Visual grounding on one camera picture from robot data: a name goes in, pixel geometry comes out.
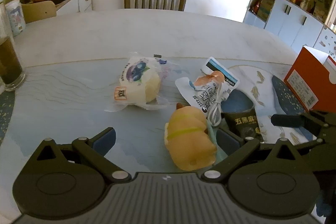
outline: cardboard box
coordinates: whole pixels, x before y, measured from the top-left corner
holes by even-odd
[[[284,82],[307,111],[336,112],[336,63],[328,53],[304,46]]]

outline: label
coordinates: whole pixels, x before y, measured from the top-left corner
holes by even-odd
[[[318,102],[314,92],[296,70],[293,70],[287,81],[308,110]]]
[[[117,86],[114,90],[114,100],[116,101],[125,101],[126,97],[126,87],[125,86]]]

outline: fish pattern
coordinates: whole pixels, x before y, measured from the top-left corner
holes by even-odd
[[[260,81],[257,81],[257,84],[262,84],[265,81],[265,77],[261,74],[259,70],[257,70],[257,76],[260,78]]]
[[[300,140],[294,135],[294,133],[291,132],[290,134],[295,144],[301,144]]]
[[[259,105],[262,105],[262,106],[265,106],[265,104],[261,101],[258,100],[259,98],[259,91],[258,91],[258,88],[256,86],[254,86],[251,90],[251,93],[253,95],[253,97],[257,100],[258,104]]]

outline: bottle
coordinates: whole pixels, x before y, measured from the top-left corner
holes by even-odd
[[[204,132],[204,113],[193,106],[176,110],[165,127],[165,145],[173,162],[184,171],[192,171],[216,161],[216,146]]]

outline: marble table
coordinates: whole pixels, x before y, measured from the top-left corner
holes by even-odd
[[[106,158],[132,175],[180,172],[163,144],[164,123],[176,102],[184,101],[174,86],[177,77],[194,80],[205,58],[217,58],[239,75],[241,90],[253,100],[258,120],[267,129],[269,116],[276,113],[270,78],[282,79],[296,57],[265,30],[217,17],[161,10],[78,13],[33,22],[16,37],[16,49],[28,76],[16,91],[0,146],[0,223],[10,223],[19,215],[12,184],[44,138],[70,143],[113,126],[117,142]],[[166,109],[146,111],[113,104],[114,86],[129,52],[134,51],[144,56],[161,54],[180,64],[179,74],[162,83],[163,96],[170,102]],[[258,100],[251,95],[251,87],[260,80],[257,71],[266,79],[258,86]],[[273,142],[281,133],[279,128],[266,132],[267,141]],[[290,130],[284,133],[290,139]]]

